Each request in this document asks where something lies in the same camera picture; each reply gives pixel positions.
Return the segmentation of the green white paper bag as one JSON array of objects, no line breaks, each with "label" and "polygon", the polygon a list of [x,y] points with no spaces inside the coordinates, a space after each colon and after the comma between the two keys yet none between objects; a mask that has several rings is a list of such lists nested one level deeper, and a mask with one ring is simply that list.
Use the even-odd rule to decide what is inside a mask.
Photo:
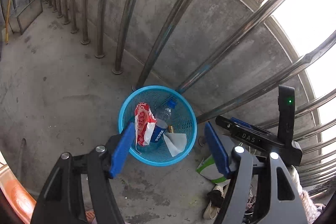
[{"label": "green white paper bag", "polygon": [[223,174],[219,173],[212,155],[202,160],[196,172],[218,186],[226,186],[230,183],[230,179],[226,179]]}]

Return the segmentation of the red white snack wrapper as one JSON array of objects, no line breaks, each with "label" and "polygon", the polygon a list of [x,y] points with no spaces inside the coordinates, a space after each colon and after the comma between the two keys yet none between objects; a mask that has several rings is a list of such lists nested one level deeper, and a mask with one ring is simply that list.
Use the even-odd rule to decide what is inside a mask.
[{"label": "red white snack wrapper", "polygon": [[150,144],[157,120],[145,102],[136,106],[134,115],[136,145],[147,146]]}]

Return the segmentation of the Pepsi plastic bottle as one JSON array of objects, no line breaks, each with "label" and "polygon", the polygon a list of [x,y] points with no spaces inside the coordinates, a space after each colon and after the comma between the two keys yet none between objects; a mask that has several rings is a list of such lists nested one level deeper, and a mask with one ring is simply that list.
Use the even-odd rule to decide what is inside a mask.
[{"label": "Pepsi plastic bottle", "polygon": [[176,105],[177,102],[174,99],[169,99],[165,105],[155,112],[154,117],[156,119],[156,124],[150,139],[151,144],[157,144],[161,137],[163,137]]}]

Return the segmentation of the white crumpled paper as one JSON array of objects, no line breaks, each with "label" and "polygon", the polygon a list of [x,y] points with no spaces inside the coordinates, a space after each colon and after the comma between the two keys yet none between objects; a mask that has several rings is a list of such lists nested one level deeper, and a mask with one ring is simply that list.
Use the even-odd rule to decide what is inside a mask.
[{"label": "white crumpled paper", "polygon": [[182,153],[187,145],[186,134],[166,133],[164,134],[163,139],[172,157]]}]

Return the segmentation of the blue plastic waste basket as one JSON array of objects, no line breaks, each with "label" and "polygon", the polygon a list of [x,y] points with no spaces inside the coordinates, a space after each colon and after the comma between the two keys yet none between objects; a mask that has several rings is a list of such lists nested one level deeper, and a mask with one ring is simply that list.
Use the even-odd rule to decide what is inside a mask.
[{"label": "blue plastic waste basket", "polygon": [[121,106],[118,130],[133,123],[129,152],[152,166],[183,160],[197,137],[197,122],[187,100],[173,89],[151,85],[130,94]]}]

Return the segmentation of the beige shoe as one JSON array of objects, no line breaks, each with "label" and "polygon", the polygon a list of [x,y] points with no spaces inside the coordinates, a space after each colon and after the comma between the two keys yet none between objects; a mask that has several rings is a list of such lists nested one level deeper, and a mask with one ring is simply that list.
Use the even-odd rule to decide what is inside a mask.
[{"label": "beige shoe", "polygon": [[212,191],[207,193],[209,203],[203,212],[203,218],[207,220],[215,219],[221,209],[228,190],[228,185],[216,185]]}]

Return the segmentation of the steel window railing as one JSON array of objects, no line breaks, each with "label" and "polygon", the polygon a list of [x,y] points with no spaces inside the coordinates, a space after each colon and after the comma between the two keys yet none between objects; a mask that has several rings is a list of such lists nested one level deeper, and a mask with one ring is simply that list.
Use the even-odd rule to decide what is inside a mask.
[{"label": "steel window railing", "polygon": [[[46,3],[21,35],[9,27],[1,55],[1,151],[17,171],[23,138],[22,184],[39,192],[64,151],[89,152],[117,131],[121,105],[131,93],[151,47],[176,0],[137,0],[127,33],[123,73],[111,71],[125,0],[108,0],[105,8],[105,57],[94,57],[98,0],[88,0],[88,34],[71,34]],[[320,45],[335,31],[335,0],[286,0],[275,12],[288,38],[298,42],[298,56]],[[240,0],[193,0],[160,54],[146,85],[176,88],[221,42],[252,14]],[[201,115],[243,94],[290,65],[270,28],[260,24],[242,45],[194,84],[183,96]],[[212,189],[196,167],[209,155],[194,145],[178,164],[153,167],[128,156],[112,186],[123,191]]]}]

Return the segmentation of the yellow pole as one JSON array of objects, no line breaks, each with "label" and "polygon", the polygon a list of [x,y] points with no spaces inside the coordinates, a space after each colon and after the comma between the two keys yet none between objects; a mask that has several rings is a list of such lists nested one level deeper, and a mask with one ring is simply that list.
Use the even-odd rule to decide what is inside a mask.
[{"label": "yellow pole", "polygon": [[5,17],[5,42],[9,43],[10,33],[19,32],[19,23],[17,20],[17,10],[13,4],[13,0],[7,1],[6,17]]}]

